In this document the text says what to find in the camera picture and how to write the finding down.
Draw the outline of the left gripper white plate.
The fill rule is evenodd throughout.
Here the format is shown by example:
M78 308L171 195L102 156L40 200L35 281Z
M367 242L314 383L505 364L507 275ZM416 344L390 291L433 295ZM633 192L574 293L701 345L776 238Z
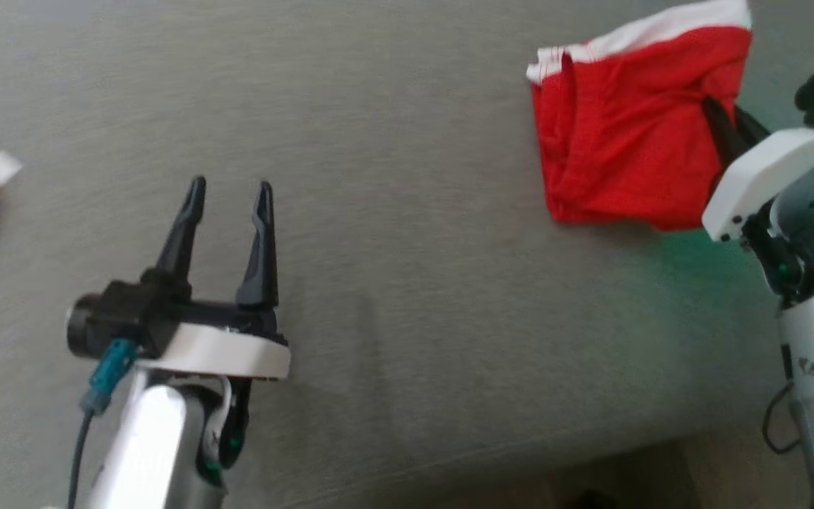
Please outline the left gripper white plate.
M159 280L173 296L188 299L194 238L206 205L206 178L191 180L155 264ZM252 210L253 242L236 303L194 303L181 307L181 322L157 358L140 358L140 368L183 375L223 375L239 379L284 380L290 374L287 339L278 332L274 310L278 265L273 188L259 183Z

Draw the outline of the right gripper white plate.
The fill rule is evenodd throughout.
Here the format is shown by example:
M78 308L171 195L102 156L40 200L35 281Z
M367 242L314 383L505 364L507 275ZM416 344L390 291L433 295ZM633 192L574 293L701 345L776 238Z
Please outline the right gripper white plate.
M814 168L814 129L782 129L771 134L743 107L734 121L723 104L703 100L703 114L721 171L702 221L713 242L737 240L745 220ZM750 148L742 155L742 148Z

